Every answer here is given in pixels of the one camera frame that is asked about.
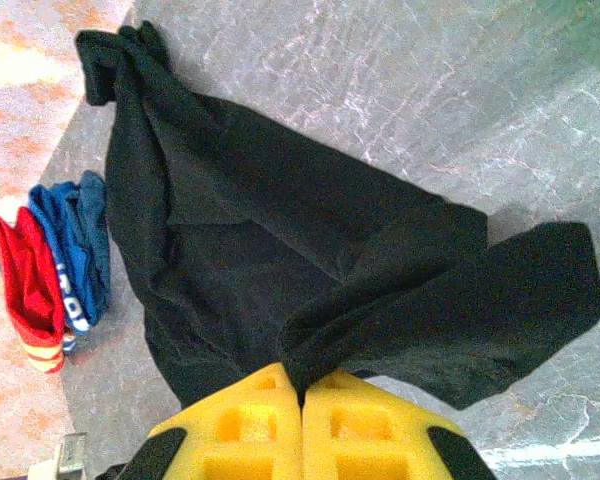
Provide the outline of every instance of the marble floor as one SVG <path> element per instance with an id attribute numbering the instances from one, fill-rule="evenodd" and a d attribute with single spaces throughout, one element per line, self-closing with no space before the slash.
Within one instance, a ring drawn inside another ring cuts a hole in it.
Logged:
<path id="1" fill-rule="evenodd" d="M 126 22 L 144 19 L 193 90 L 485 211 L 492 242 L 586 222 L 600 267 L 600 2 L 136 0 Z M 103 171 L 114 107 L 78 104 L 43 183 Z M 128 460 L 178 409 L 112 253 L 111 312 L 61 373 L 91 474 Z M 373 383 L 456 421 L 498 478 L 600 479 L 600 323 L 463 411 Z"/>

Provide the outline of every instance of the black cloth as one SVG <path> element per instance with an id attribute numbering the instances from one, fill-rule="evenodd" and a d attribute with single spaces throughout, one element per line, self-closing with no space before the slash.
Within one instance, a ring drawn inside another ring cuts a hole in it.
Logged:
<path id="1" fill-rule="evenodd" d="M 340 366 L 464 408 L 599 319 L 586 226 L 487 248 L 483 213 L 190 92 L 147 22 L 77 47 L 87 101 L 117 102 L 107 218 L 183 406 L 282 360 L 301 397 Z"/>

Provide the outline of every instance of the yellow object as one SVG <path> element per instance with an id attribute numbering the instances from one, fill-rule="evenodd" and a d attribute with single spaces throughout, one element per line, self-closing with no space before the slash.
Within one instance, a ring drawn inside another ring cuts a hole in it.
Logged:
<path id="1" fill-rule="evenodd" d="M 337 371 L 306 394 L 302 417 L 281 364 L 259 370 L 155 427 L 187 436 L 165 480 L 451 479 L 427 428 L 435 415 Z"/>

